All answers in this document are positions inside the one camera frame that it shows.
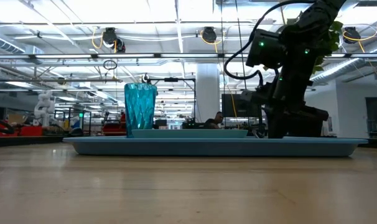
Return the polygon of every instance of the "teal glass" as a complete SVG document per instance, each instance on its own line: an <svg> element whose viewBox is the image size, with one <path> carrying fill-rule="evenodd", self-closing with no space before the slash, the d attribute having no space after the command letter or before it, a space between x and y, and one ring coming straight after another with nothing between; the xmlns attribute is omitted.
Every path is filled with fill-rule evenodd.
<svg viewBox="0 0 377 224"><path fill-rule="evenodd" d="M146 83L128 83L125 89L126 135L132 130L152 129L157 87Z"/></svg>

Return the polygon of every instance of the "pillar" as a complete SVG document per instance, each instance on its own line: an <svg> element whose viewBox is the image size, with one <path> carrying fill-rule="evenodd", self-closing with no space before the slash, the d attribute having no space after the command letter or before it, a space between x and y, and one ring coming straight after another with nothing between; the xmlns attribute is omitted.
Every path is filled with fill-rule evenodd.
<svg viewBox="0 0 377 224"><path fill-rule="evenodd" d="M219 69L217 63L197 64L197 122L204 123L220 111Z"/></svg>

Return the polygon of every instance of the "plastic tray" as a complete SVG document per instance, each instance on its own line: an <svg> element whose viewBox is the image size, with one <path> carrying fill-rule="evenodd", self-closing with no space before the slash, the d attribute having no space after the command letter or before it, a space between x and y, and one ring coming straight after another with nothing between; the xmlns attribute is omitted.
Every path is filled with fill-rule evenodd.
<svg viewBox="0 0 377 224"><path fill-rule="evenodd" d="M245 138L248 130L180 129L132 130L135 138Z"/></svg>
<svg viewBox="0 0 377 224"><path fill-rule="evenodd" d="M105 156L305 156L346 157L364 139L140 139L125 137L65 138L77 153Z"/></svg>

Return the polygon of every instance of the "table surface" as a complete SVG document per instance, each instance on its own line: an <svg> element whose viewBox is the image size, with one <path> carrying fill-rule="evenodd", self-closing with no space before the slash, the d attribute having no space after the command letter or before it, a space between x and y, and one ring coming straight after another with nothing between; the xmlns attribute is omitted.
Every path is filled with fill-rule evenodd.
<svg viewBox="0 0 377 224"><path fill-rule="evenodd" d="M377 149L348 158L0 148L1 223L377 223Z"/></svg>

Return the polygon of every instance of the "man sitting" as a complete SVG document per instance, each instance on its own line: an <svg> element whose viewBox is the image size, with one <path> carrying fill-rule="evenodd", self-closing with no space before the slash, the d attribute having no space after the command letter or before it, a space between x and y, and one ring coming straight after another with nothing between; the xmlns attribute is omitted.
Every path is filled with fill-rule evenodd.
<svg viewBox="0 0 377 224"><path fill-rule="evenodd" d="M218 124L221 124L223 121L223 113L222 112L217 112L215 119L208 119L205 122L204 128L205 129L220 129Z"/></svg>

